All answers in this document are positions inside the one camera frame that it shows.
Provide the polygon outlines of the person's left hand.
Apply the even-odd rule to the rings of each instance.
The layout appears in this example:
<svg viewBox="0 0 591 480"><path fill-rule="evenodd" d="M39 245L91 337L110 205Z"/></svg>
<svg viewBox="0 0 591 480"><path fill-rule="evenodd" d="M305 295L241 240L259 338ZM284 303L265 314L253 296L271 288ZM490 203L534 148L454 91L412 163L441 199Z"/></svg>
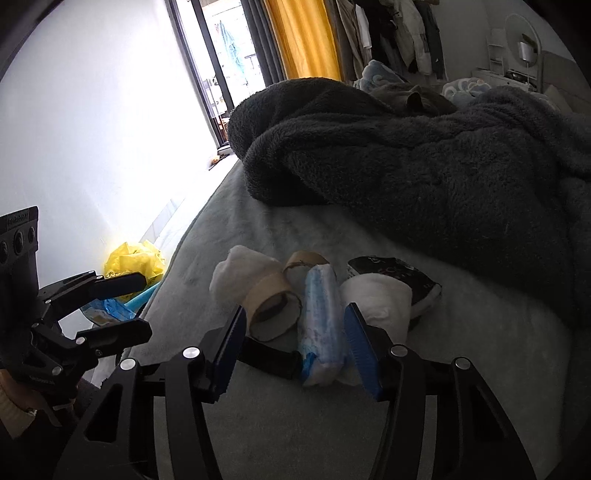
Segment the person's left hand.
<svg viewBox="0 0 591 480"><path fill-rule="evenodd" d="M1 387L8 398L21 410L44 410L55 412L64 409L71 409L74 399L61 405L50 405L38 392L18 384L10 373L2 369L0 371Z"/></svg>

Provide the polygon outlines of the cream knit sleeve forearm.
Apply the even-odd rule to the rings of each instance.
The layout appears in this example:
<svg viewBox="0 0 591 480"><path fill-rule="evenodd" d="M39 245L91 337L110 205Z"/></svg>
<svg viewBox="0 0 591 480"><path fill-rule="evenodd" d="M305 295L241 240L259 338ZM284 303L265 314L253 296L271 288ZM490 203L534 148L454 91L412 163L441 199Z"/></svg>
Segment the cream knit sleeve forearm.
<svg viewBox="0 0 591 480"><path fill-rule="evenodd" d="M36 411L24 411L14 404L4 391L1 391L0 398L1 423L8 434L13 438L21 436L33 423Z"/></svg>

